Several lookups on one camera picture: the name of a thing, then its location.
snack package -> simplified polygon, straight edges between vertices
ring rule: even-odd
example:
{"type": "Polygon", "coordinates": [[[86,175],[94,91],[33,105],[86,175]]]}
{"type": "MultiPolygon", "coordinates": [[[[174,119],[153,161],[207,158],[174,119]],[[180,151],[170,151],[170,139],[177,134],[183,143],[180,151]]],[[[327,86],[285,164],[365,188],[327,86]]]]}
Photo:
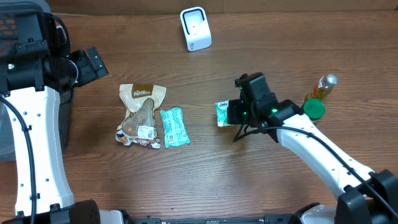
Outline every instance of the snack package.
{"type": "Polygon", "coordinates": [[[126,118],[118,126],[116,140],[126,146],[137,143],[160,149],[154,111],[162,104],[166,88],[157,85],[120,85],[119,96],[127,108],[126,118]]]}
{"type": "Polygon", "coordinates": [[[164,127],[164,143],[166,148],[191,143],[185,129],[181,108],[173,108],[167,111],[161,110],[160,115],[164,127]]]}
{"type": "Polygon", "coordinates": [[[232,124],[227,123],[228,106],[229,106],[229,100],[216,103],[217,126],[219,127],[232,126],[232,124]]]}

dog treat package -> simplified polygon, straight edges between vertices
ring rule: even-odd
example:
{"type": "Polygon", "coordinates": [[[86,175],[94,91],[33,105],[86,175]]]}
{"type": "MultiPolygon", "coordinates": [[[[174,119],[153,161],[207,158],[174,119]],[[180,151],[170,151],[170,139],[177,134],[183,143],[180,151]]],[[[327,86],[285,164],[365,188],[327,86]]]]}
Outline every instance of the dog treat package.
{"type": "Polygon", "coordinates": [[[123,84],[120,99],[127,108],[126,118],[118,126],[116,140],[126,146],[132,143],[160,149],[154,111],[162,104],[166,88],[157,85],[123,84]]]}

wood grain surface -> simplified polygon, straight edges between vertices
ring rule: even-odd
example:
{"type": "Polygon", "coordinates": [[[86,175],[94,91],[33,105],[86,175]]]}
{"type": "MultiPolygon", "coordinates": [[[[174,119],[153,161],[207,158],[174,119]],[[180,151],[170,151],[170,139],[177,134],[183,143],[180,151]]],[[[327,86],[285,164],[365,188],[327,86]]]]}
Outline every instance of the wood grain surface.
{"type": "MultiPolygon", "coordinates": [[[[318,128],[359,162],[398,174],[398,13],[208,15],[213,44],[188,52],[177,15],[68,17],[73,49],[96,46],[109,75],[76,89],[65,171],[76,201],[134,217],[250,217],[335,205],[326,185],[269,136],[232,143],[215,102],[239,97],[233,80],[263,71],[279,100],[301,105],[320,77],[339,83],[318,128]],[[115,130],[123,83],[167,87],[160,107],[183,109],[190,145],[126,147],[115,130]]],[[[15,162],[0,162],[0,220],[14,215],[15,162]]]]}
{"type": "Polygon", "coordinates": [[[398,0],[47,0],[53,12],[96,16],[207,13],[394,10],[398,0]]]}

bottle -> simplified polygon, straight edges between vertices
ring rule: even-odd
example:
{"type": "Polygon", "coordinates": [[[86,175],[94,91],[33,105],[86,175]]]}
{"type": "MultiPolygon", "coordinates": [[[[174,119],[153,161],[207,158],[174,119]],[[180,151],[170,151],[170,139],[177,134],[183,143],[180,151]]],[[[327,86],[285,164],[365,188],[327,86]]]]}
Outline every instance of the bottle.
{"type": "Polygon", "coordinates": [[[305,95],[304,102],[306,102],[311,98],[323,100],[331,92],[336,83],[337,83],[336,75],[329,74],[325,77],[322,77],[319,80],[318,85],[314,87],[313,91],[305,95]]]}

product label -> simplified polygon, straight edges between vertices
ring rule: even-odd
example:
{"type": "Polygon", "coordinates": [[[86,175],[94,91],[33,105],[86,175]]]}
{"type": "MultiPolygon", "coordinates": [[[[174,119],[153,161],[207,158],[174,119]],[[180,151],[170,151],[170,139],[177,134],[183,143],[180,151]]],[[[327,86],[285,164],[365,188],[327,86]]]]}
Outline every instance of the product label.
{"type": "Polygon", "coordinates": [[[229,105],[229,100],[217,103],[218,108],[221,110],[226,110],[228,108],[228,105],[229,105]]]}
{"type": "Polygon", "coordinates": [[[151,96],[154,90],[153,85],[134,85],[132,87],[131,96],[133,99],[140,98],[143,96],[151,96]]]}
{"type": "Polygon", "coordinates": [[[174,135],[169,134],[169,144],[173,144],[173,143],[174,143],[174,135]]]}
{"type": "Polygon", "coordinates": [[[141,139],[153,140],[154,139],[154,127],[138,126],[137,137],[141,138],[141,139]]]}

